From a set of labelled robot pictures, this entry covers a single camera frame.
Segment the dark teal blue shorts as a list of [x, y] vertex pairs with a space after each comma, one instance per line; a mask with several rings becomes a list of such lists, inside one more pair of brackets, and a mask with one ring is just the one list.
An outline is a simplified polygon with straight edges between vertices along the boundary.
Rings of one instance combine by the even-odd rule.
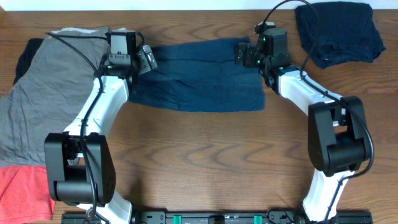
[[249, 37], [154, 47], [158, 67], [139, 77], [129, 101], [186, 112], [259, 111], [266, 105], [256, 68], [234, 62]]

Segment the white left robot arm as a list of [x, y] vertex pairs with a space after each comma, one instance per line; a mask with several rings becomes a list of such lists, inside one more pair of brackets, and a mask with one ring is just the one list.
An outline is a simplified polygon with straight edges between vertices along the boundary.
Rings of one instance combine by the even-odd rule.
[[135, 223], [133, 204], [116, 190], [107, 138], [133, 79], [157, 68], [149, 45], [104, 54], [93, 89], [76, 118], [45, 138], [45, 165], [53, 200], [85, 211], [77, 223]]

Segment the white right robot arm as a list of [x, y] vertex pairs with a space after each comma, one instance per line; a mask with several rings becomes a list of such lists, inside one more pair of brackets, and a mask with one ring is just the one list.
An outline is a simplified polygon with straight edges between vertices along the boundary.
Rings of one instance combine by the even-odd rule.
[[239, 43], [234, 53], [236, 64], [259, 69], [269, 88], [307, 115], [308, 155], [315, 170], [292, 222], [370, 223], [368, 215], [336, 210], [348, 181], [367, 173], [374, 161], [362, 101], [330, 92], [312, 80], [303, 67], [290, 62], [286, 44]]

